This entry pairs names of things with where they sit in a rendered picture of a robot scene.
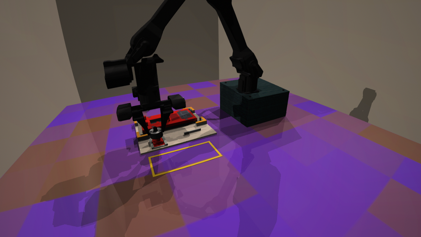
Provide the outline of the black wheel with grey hub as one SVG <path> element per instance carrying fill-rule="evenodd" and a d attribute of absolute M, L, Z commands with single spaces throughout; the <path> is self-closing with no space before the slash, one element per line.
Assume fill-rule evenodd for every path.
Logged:
<path fill-rule="evenodd" d="M 158 127 L 158 131 L 156 131 L 156 132 L 154 132 L 153 128 L 150 129 L 149 133 L 150 133 L 150 138 L 154 139 L 154 140 L 159 139 L 163 136 L 163 132 L 162 132 L 162 129 L 160 127 Z"/>

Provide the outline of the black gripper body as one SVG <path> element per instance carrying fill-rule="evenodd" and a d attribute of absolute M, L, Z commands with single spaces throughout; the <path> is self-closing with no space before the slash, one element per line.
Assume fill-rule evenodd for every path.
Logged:
<path fill-rule="evenodd" d="M 148 84 L 137 84 L 140 105 L 131 106 L 131 103 L 121 104 L 117 107 L 118 121 L 130 120 L 142 117 L 143 111 L 162 108 L 163 111 L 186 108 L 185 99 L 179 94 L 168 96 L 168 100 L 160 99 L 158 81 Z"/>

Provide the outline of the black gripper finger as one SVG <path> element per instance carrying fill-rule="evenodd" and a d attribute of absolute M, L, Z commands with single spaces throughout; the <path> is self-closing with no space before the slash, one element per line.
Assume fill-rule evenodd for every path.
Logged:
<path fill-rule="evenodd" d="M 165 131 L 167 120 L 168 120 L 170 114 L 173 113 L 173 109 L 172 110 L 168 110 L 168 111 L 163 111 L 163 109 L 160 108 L 160 111 L 161 111 L 161 128 L 162 128 L 162 132 L 164 132 Z"/>
<path fill-rule="evenodd" d="M 139 117 L 139 118 L 135 118 L 135 119 L 133 119 L 133 117 L 132 117 L 132 120 L 133 121 L 137 121 L 143 128 L 144 128 L 144 130 L 146 131 L 146 133 L 148 134 L 148 136 L 150 135 L 150 133 L 149 133 L 149 130 L 148 130 L 148 127 L 147 127 L 147 124 L 146 124 L 146 121 L 145 121 L 145 119 L 144 119 L 144 116 L 143 116 L 143 113 L 141 113 L 141 115 L 142 115 L 142 117 Z"/>

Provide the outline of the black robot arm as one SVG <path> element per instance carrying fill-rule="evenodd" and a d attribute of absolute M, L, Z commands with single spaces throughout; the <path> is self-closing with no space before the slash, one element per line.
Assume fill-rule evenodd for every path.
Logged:
<path fill-rule="evenodd" d="M 158 47 L 165 26 L 185 0 L 164 0 L 151 19 L 131 38 L 131 48 L 125 59 L 104 60 L 105 82 L 108 89 L 130 85 L 134 67 L 136 83 L 148 84 L 158 81 L 156 63 L 163 63 L 158 54 L 152 55 Z M 255 54 L 246 45 L 243 32 L 232 6 L 232 0 L 206 0 L 217 12 L 229 39 L 233 54 L 232 66 L 240 73 L 237 90 L 253 94 L 257 90 L 258 78 L 263 70 Z M 143 58 L 148 57 L 148 58 Z M 140 63 L 137 63 L 141 60 Z"/>

